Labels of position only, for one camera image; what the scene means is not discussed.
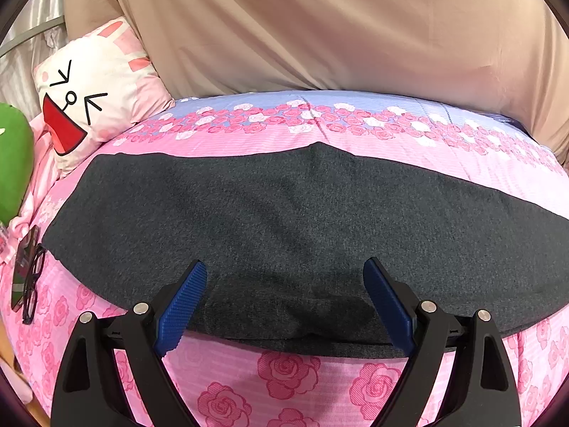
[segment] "phone screen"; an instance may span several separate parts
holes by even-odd
[[[39,228],[33,226],[18,244],[14,274],[12,276],[12,310],[18,311],[22,306],[24,283],[30,270],[36,250],[38,249]]]

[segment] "cartoon face pillow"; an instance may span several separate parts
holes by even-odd
[[[123,17],[57,51],[34,79],[64,175],[102,143],[174,105]]]

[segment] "dark gray felt cloth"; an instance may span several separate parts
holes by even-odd
[[[569,302],[568,239],[568,220],[530,202],[317,143],[244,157],[97,156],[43,244],[123,308],[201,259],[208,286],[190,329],[375,358],[397,353],[363,287],[369,257],[447,312],[489,309],[507,334]]]

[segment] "red open mouth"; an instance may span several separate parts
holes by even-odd
[[[69,154],[87,136],[87,132],[73,122],[47,93],[43,97],[43,120],[51,133],[53,148],[60,156]]]

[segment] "bed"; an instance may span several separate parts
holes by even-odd
[[[32,222],[45,232],[98,156],[246,156],[315,143],[497,189],[569,218],[567,174],[549,149],[508,122],[435,102],[355,92],[180,99],[169,111],[103,145],[57,181]],[[113,316],[123,309],[95,295],[48,253],[37,286],[35,319],[23,326],[21,312],[9,306],[11,268],[8,264],[2,270],[0,311],[22,370],[49,413],[55,377],[78,316],[85,310]],[[539,416],[569,373],[569,306],[549,314],[504,338],[524,427]],[[452,361],[453,353],[446,353],[419,425],[434,420]],[[136,419],[150,425],[124,353],[117,353],[117,362]],[[295,355],[188,331],[164,364],[201,425],[368,426],[389,397],[405,359]],[[222,397],[231,400],[229,408],[216,404]]]

